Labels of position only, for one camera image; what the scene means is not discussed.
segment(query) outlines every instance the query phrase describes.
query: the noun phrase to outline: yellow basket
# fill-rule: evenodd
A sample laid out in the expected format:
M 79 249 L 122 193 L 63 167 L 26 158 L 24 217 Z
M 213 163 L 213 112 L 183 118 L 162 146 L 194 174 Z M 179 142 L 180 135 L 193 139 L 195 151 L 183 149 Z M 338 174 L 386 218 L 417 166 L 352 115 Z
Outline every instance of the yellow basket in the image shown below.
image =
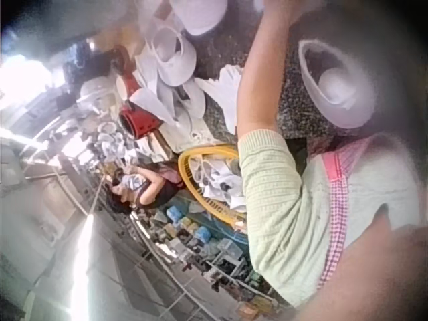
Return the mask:
M 192 156 L 204 155 L 219 155 L 227 158 L 239 159 L 238 152 L 232 146 L 229 145 L 210 146 L 186 150 L 179 157 L 180 175 L 183 178 L 187 188 L 190 190 L 196 200 L 198 200 L 198 202 L 200 202 L 200 204 L 208 212 L 216 216 L 218 219 L 222 220 L 227 224 L 234 225 L 236 221 L 245 219 L 247 217 L 247 214 L 239 213 L 230 209 L 222 202 L 204 197 L 202 189 L 193 180 L 192 172 L 189 166 L 189 158 L 191 158 Z

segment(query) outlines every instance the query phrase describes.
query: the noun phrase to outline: blue container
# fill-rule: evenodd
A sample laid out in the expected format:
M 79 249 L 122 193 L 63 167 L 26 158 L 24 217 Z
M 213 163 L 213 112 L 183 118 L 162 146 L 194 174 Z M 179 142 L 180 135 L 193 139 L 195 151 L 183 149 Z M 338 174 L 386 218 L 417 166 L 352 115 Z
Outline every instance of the blue container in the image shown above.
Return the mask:
M 201 226 L 196 230 L 195 238 L 204 244 L 208 244 L 209 240 L 211 239 L 211 232 L 205 226 Z
M 181 217 L 183 217 L 183 214 L 180 212 L 178 207 L 171 206 L 169 209 L 167 209 L 167 216 L 174 223 L 178 223 L 180 221 Z

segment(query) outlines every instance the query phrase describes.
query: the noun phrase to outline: knit sleeve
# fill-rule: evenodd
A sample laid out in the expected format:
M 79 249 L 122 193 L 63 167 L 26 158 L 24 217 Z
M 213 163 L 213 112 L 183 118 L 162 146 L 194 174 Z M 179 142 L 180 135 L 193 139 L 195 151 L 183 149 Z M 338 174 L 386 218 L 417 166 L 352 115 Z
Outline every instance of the knit sleeve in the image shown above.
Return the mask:
M 240 139 L 238 148 L 251 262 L 266 277 L 278 273 L 287 260 L 295 261 L 299 256 L 294 230 L 301 206 L 302 181 L 285 140 L 277 132 L 250 132 Z

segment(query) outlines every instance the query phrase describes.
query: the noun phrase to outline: pink checkered apron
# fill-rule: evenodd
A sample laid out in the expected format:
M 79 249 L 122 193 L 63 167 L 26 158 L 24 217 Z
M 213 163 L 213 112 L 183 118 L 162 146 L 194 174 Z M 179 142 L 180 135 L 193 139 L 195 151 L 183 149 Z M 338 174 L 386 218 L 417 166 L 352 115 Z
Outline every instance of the pink checkered apron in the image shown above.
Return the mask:
M 371 140 L 358 140 L 335 152 L 322 154 L 330 182 L 330 244 L 318 288 L 331 278 L 342 255 L 349 211 L 348 177 Z

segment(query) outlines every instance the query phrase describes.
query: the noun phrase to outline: light green sweater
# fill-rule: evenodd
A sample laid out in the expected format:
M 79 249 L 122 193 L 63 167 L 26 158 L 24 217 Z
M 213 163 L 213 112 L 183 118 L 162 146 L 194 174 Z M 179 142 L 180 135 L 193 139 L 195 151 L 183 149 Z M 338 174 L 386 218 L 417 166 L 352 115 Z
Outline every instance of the light green sweater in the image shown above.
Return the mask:
M 417 186 L 393 152 L 368 150 L 348 182 L 350 215 L 345 246 L 371 224 L 387 203 L 393 228 L 418 224 Z M 256 130 L 238 143 L 251 262 L 290 304 L 316 292 L 330 239 L 330 189 L 320 156 L 297 173 L 285 140 L 271 130 Z

